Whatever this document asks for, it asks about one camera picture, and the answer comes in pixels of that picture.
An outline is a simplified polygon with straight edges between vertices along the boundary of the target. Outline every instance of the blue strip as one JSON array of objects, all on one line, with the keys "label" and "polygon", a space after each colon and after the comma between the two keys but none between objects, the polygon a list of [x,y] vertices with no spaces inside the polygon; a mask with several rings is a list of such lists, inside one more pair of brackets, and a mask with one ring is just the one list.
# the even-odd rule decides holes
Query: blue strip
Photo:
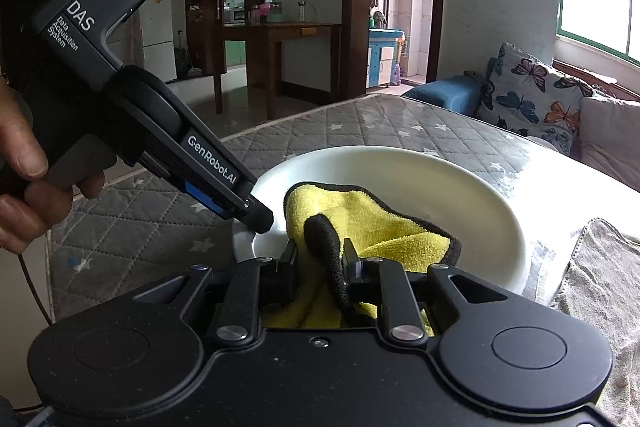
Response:
[{"label": "blue strip", "polygon": [[220,217],[223,217],[224,219],[228,219],[229,217],[231,217],[231,214],[229,212],[222,209],[222,207],[217,206],[211,198],[209,198],[204,192],[199,190],[199,188],[196,188],[193,185],[191,185],[190,182],[184,182],[184,190],[188,195],[198,200],[200,203],[206,206],[209,210],[211,210],[212,212],[215,212]]}]

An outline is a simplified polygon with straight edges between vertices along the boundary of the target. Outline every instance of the butterfly pillow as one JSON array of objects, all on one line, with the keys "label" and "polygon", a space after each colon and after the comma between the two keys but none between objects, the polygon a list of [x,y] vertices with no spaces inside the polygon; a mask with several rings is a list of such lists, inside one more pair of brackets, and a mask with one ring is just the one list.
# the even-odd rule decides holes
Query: butterfly pillow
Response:
[{"label": "butterfly pillow", "polygon": [[580,129],[582,98],[593,89],[504,42],[481,91],[478,118],[537,136],[568,155]]}]

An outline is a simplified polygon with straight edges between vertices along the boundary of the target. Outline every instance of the screw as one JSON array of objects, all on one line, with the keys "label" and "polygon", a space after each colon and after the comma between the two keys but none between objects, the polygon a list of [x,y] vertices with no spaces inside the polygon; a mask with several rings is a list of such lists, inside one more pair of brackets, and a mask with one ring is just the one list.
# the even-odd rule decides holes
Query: screw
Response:
[{"label": "screw", "polygon": [[243,341],[249,334],[242,326],[220,326],[216,331],[217,336],[227,342]]},{"label": "screw", "polygon": [[422,331],[422,328],[418,328],[417,326],[403,324],[402,326],[391,328],[391,336],[398,341],[419,341],[423,338],[424,331]]},{"label": "screw", "polygon": [[327,339],[313,339],[311,345],[314,347],[329,347],[329,341]]}]

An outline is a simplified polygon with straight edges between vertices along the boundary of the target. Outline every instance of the green window frame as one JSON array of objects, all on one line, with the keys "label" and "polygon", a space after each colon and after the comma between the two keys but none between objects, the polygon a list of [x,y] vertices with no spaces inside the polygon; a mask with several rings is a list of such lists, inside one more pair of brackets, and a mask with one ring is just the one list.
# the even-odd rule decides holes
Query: green window frame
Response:
[{"label": "green window frame", "polygon": [[562,29],[562,5],[564,3],[564,0],[558,0],[558,26],[556,27],[556,34],[562,36],[562,37],[567,37],[569,39],[572,39],[574,41],[578,41],[581,42],[582,44],[587,44],[589,46],[592,46],[593,48],[599,49],[601,51],[604,51],[610,55],[613,55],[614,57],[617,58],[621,58],[622,60],[625,60],[626,62],[629,62],[635,66],[640,67],[640,60],[637,60],[635,58],[630,57],[629,55],[629,47],[630,47],[630,43],[631,43],[631,25],[632,25],[632,20],[633,20],[633,0],[629,0],[629,22],[628,22],[628,27],[627,27],[627,32],[626,32],[626,53],[622,53],[619,52],[617,50],[614,50],[613,48],[609,48],[608,46],[601,44],[600,42],[596,42],[593,41],[591,39],[585,38],[583,36],[577,35],[575,33],[571,33],[568,32],[566,30]]}]

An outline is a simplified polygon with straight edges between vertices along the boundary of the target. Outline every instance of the gray quilted tablecloth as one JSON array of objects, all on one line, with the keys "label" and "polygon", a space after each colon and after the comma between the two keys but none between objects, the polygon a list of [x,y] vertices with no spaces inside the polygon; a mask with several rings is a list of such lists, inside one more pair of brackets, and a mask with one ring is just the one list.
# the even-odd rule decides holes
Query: gray quilted tablecloth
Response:
[{"label": "gray quilted tablecloth", "polygon": [[[603,217],[624,229],[626,205],[640,204],[634,190],[570,158],[398,96],[378,94],[322,107],[224,141],[258,176],[292,155],[360,144],[425,152],[474,172],[505,195],[520,220],[533,259],[524,295],[546,303],[554,282],[546,280],[541,288],[540,266],[555,263],[559,283],[588,220]],[[49,235],[56,318],[191,264],[228,266],[233,259],[230,227],[146,171],[108,187],[97,200],[77,201]],[[553,272],[546,266],[546,274]]]}]

